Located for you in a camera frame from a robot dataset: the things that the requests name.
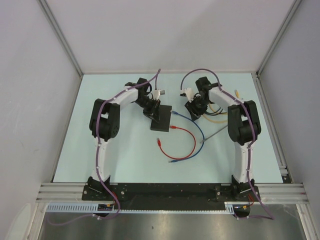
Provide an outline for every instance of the blue cable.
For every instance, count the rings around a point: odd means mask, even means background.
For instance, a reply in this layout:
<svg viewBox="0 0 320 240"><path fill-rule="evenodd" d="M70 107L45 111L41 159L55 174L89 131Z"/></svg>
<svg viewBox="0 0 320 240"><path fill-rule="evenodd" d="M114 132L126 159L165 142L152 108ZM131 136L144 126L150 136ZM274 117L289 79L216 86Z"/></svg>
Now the blue cable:
<svg viewBox="0 0 320 240"><path fill-rule="evenodd" d="M204 132L201 130L201 128L199 127L199 125L196 124L195 121L192 121L191 118L188 118L188 117L186 117L186 116L184 116L184 115L182 115L182 114L180 114L180 113L178 113L178 112L176 112L176 111L171 111L171 112L172 112L173 114L175 114L175 115L179 115L180 117L183 117L183 118L185 118L185 119L188 119L189 121L191 121L192 123L194 123L194 124L196 125L196 127L200 130L200 132L201 132L201 134L202 134L203 140L205 140ZM189 157L187 157L187 158L185 158L185 159L182 159L182 160L171 160L170 163L176 163L176 162L184 161L184 160L191 159L191 158L195 157L195 156L201 151L201 149L204 147L204 144L205 144L205 142L203 141L201 147L199 148L199 150L198 150L195 154L193 154L192 156L189 156Z"/></svg>

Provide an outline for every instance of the white wall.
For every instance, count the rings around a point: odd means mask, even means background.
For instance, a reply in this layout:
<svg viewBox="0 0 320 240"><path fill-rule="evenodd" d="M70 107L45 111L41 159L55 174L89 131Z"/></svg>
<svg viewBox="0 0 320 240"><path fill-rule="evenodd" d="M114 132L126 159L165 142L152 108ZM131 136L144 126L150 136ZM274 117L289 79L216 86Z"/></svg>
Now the white wall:
<svg viewBox="0 0 320 240"><path fill-rule="evenodd" d="M0 239L48 182L80 78L35 0L0 3Z"/></svg>
<svg viewBox="0 0 320 240"><path fill-rule="evenodd" d="M287 164L320 223L320 1L303 1L262 73Z"/></svg>
<svg viewBox="0 0 320 240"><path fill-rule="evenodd" d="M47 0L84 73L255 71L294 0Z"/></svg>

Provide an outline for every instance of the white table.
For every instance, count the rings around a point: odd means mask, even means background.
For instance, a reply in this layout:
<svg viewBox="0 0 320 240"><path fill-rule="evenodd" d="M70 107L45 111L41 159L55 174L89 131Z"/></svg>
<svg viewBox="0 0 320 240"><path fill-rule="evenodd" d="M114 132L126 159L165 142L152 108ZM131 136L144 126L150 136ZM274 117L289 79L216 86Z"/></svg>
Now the white table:
<svg viewBox="0 0 320 240"><path fill-rule="evenodd" d="M187 98L180 96L180 83L184 74L160 74L158 88L165 90L161 104L189 117L184 107ZM195 73L187 77L184 87L197 92L195 81L210 73ZM276 155L257 92L249 73L218 74L223 87L231 92L237 89L240 97L257 104L261 134L253 152L253 174L256 183L282 183ZM153 74L100 74L84 75L74 106L62 152L57 165L54 182L86 182L95 165L95 141L89 130L89 121L97 98L109 99L123 89L127 82L136 83L138 78L150 79ZM193 139L186 132L170 129L169 132L151 131L151 120L142 108L132 103L120 113L120 130L110 150L111 182L115 183L230 183L235 165L235 147L224 129L205 142L202 151L194 158L169 163L157 144L161 139L164 150L172 156L183 157L193 147ZM211 117L227 119L225 115ZM209 136L226 123L211 123L201 117L196 121L205 136ZM195 134L201 146L202 135L190 121L177 115L171 116L170 124L187 128Z"/></svg>

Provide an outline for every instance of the gray cable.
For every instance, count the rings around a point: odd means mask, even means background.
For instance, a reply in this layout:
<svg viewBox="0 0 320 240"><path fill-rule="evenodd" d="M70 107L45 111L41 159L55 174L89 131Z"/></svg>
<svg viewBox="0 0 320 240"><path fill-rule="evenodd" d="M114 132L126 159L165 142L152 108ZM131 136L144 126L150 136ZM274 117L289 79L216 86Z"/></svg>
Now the gray cable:
<svg viewBox="0 0 320 240"><path fill-rule="evenodd" d="M220 133L223 129L225 129L226 127L228 127L228 125L225 125L223 128L219 129L218 131L216 131L214 134L211 134L210 136L208 136L207 138L203 139L200 143L204 143L205 141L207 141L209 138L212 138L214 135Z"/></svg>

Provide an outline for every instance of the black square object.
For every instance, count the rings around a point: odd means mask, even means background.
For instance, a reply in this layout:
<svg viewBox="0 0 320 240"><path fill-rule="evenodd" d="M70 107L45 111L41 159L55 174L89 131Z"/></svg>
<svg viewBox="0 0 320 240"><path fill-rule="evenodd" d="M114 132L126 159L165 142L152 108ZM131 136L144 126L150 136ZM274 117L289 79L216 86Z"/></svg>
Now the black square object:
<svg viewBox="0 0 320 240"><path fill-rule="evenodd" d="M172 106L160 105L159 106L160 123L157 123L154 120L152 120L150 130L160 131L160 132L169 132L171 109L172 109Z"/></svg>

